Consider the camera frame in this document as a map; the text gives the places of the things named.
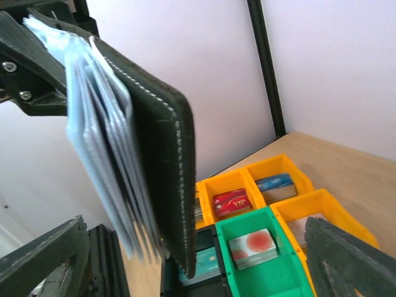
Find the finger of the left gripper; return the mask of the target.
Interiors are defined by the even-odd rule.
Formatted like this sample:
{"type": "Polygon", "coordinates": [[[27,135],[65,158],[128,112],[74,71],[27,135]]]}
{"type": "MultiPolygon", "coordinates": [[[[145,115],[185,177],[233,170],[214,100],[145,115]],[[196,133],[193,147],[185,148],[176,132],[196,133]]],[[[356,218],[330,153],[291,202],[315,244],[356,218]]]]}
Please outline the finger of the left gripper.
{"type": "Polygon", "coordinates": [[[64,66],[7,12],[1,12],[1,85],[29,116],[65,116],[64,66]]]}

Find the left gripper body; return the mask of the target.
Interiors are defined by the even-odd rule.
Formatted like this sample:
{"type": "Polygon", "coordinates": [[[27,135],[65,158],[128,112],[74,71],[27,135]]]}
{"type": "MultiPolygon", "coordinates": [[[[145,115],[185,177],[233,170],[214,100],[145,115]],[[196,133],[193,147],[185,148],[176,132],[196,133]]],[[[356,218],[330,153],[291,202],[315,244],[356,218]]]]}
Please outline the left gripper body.
{"type": "Polygon", "coordinates": [[[86,1],[1,1],[1,10],[9,13],[20,24],[24,17],[32,14],[32,9],[99,37],[97,22],[90,16],[86,1]]]}

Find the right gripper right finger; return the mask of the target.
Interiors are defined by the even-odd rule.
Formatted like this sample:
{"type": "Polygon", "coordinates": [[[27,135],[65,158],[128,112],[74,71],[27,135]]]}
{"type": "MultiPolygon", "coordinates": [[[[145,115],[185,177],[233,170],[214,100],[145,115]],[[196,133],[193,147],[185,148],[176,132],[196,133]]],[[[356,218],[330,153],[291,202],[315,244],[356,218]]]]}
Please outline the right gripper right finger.
{"type": "Polygon", "coordinates": [[[393,257],[321,218],[304,237],[317,296],[395,296],[393,257]]]}

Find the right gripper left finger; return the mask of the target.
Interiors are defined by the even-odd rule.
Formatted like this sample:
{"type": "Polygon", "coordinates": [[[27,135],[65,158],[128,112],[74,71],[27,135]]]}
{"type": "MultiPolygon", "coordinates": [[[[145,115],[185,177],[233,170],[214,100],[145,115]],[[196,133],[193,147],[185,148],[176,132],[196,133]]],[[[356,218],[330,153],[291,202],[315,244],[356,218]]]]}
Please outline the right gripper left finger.
{"type": "Polygon", "coordinates": [[[1,258],[1,296],[84,296],[90,238],[81,215],[1,258]]]}

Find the black leather card holder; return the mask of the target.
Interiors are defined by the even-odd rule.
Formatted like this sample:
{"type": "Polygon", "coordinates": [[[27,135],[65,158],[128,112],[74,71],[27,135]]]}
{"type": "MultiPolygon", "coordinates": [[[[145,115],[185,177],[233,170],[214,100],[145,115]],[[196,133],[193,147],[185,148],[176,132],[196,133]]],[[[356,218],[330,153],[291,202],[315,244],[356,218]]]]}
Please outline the black leather card holder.
{"type": "Polygon", "coordinates": [[[88,31],[47,17],[37,9],[29,13],[50,28],[92,40],[126,86],[133,107],[129,143],[135,145],[155,229],[185,276],[192,278],[196,273],[196,160],[193,115],[186,97],[88,31]]]}

